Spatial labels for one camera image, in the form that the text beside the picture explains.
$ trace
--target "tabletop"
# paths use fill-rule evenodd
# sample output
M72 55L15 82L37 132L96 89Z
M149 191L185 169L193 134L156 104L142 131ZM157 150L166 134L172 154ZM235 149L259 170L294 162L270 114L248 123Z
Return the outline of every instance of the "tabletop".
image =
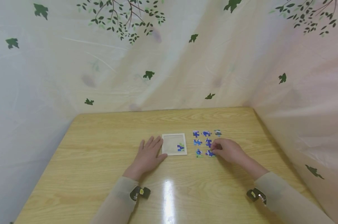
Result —
M193 130L221 130L268 170L317 201L252 108L208 108L78 115L70 125L15 224L89 223L117 179L150 136L184 133L188 155L169 156L141 181L131 224L281 223L246 191L253 180L237 165L205 152L206 137L194 146Z

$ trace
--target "leaf print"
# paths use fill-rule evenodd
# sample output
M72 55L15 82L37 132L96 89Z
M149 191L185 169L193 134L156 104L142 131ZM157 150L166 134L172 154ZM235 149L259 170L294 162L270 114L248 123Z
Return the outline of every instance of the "leaf print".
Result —
M210 93L207 97L205 97L205 99L210 100L213 98L213 96L215 96L215 94Z
M191 38L190 38L190 40L189 40L189 43L191 43L191 42L194 43L197 37L198 37L198 34L192 35Z
M338 20L333 19L338 11L338 0L324 0L321 5L317 7L314 5L315 0L304 1L301 4L287 0L275 9L280 12L279 16L283 18L287 16L287 19L294 21L294 28L304 28L304 35L319 30L319 35L324 37L330 33L331 29L338 27Z
M317 174L317 169L310 167L308 165L306 165L306 167L313 175L315 175L316 177L320 177L320 178L324 179L320 174Z
M229 3L228 5L226 5L224 7L224 10L229 10L230 8L230 11L231 13L233 12L234 9L237 8L237 5L241 3L241 0L229 0Z
M48 12L48 8L44 7L43 5L38 5L38 4L34 4L35 6L35 15L36 16L42 16L45 17L45 19L47 20L47 12Z
M149 78L149 80L153 77L155 73L151 71L145 71L145 75L143 75L143 78Z
M283 75L279 76L279 79L281 80L279 84L286 82L286 73L283 73Z
M17 47L17 48L19 48L19 44L18 44L16 38L10 38L10 39L7 39L7 40L5 40L5 41L6 41L6 43L8 44L7 47L8 47L9 49L13 48L14 46Z
M94 100L89 100L88 98L85 101L85 104L88 104L88 105L93 105L93 103L94 103Z
M77 4L77 7L79 10L87 11L88 9L93 12L94 18L91 22L95 22L104 30L116 33L120 40L127 39L131 45L139 38L137 31L144 30L146 36L152 35L154 26L152 21L156 19L161 26L166 19L164 13L158 9L158 4L160 4L158 0L146 0L146 2L128 0L125 5L116 0L100 0L93 3L87 0L87 2Z

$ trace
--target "hand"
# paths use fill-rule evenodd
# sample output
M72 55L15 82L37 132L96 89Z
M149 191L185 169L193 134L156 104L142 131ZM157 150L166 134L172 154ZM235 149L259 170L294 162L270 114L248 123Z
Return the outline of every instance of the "hand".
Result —
M211 151L224 158L227 162L242 165L248 155L242 150L241 146L230 139L218 138L211 144Z
M158 136L156 139L150 137L144 145L144 140L140 142L137 156L132 165L124 172L123 176L139 181L140 177L148 171L153 170L162 161L167 158L167 154L161 154L157 157L158 151L163 144L163 139Z

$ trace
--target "white puzzle board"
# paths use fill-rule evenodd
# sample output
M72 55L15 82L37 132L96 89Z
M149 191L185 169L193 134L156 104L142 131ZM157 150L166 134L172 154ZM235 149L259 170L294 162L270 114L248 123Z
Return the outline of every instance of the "white puzzle board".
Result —
M168 156L188 155L185 142L185 134L162 134L162 153Z

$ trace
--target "tree branch print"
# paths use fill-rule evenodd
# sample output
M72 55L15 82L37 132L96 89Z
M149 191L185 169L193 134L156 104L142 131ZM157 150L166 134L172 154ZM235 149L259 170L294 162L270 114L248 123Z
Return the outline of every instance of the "tree branch print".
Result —
M139 38L136 29L142 26L146 35L152 35L151 33L153 32L153 23L146 23L142 18L142 12L144 15L154 16L159 25L165 22L164 13L157 9L157 0L143 0L146 6L150 6L146 8L143 8L142 0L126 0L123 4L119 3L119 0L86 1L82 4L77 4L77 6L79 7L79 12L84 9L89 13L93 12L95 14L89 26L96 23L99 28L117 33L120 40L127 38L132 45Z
M324 37L329 33L329 28L335 28L337 19L334 14L338 9L338 0L324 0L322 5L314 9L316 0L302 0L301 4L292 3L292 0L286 0L285 4L276 7L269 13L280 12L279 16L294 21L293 28L304 26L304 35L317 29L320 30L320 36ZM318 27L318 23L324 20L325 24Z

